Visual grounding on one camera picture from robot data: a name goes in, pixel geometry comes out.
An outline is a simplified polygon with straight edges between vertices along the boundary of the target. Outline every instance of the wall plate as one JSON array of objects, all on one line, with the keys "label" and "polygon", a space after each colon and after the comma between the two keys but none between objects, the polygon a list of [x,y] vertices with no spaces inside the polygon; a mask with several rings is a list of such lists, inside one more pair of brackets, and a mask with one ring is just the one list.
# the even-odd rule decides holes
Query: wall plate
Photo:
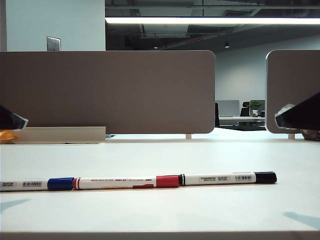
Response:
[{"label": "wall plate", "polygon": [[60,51],[60,38],[47,36],[46,37],[46,50],[47,51]]}]

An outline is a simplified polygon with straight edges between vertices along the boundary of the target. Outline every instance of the gray partition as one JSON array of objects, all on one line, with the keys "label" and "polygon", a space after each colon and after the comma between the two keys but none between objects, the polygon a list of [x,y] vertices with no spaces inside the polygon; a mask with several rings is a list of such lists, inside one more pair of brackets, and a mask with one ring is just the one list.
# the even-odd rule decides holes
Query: gray partition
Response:
[{"label": "gray partition", "polygon": [[267,55],[265,121],[270,132],[298,133],[297,130],[278,128],[275,114],[283,106],[297,105],[318,92],[320,50],[274,50]]},{"label": "gray partition", "polygon": [[216,100],[218,104],[219,117],[236,117],[240,116],[239,100]]},{"label": "gray partition", "polygon": [[0,104],[29,127],[214,128],[215,55],[207,50],[1,52],[0,85]]}]

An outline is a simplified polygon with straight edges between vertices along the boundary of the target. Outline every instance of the orange object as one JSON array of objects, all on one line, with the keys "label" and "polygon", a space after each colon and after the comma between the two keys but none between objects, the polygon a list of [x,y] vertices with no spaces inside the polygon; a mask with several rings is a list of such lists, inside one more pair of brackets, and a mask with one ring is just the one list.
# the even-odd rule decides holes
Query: orange object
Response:
[{"label": "orange object", "polygon": [[11,131],[8,131],[8,130],[2,130],[2,131],[0,131],[0,141],[3,141],[3,140],[12,140],[12,139],[16,139],[16,138],[17,138],[17,137],[14,136]]}]

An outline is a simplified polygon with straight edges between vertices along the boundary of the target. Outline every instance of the office chair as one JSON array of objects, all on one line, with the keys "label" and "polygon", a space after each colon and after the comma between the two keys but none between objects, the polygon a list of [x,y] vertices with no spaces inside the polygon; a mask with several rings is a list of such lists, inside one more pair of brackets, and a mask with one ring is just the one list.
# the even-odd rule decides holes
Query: office chair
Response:
[{"label": "office chair", "polygon": [[248,117],[249,116],[249,102],[244,101],[242,104],[240,117]]},{"label": "office chair", "polygon": [[214,125],[220,126],[220,121],[219,121],[219,106],[218,103],[214,104],[214,109],[215,109],[215,118],[214,118]]}]

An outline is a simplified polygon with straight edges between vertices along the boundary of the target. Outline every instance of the partition support leg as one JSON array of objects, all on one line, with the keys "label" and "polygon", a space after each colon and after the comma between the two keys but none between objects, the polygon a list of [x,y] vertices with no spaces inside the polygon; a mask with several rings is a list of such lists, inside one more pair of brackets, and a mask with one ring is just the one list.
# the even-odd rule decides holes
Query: partition support leg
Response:
[{"label": "partition support leg", "polygon": [[294,133],[288,133],[288,139],[294,140],[296,135]]}]

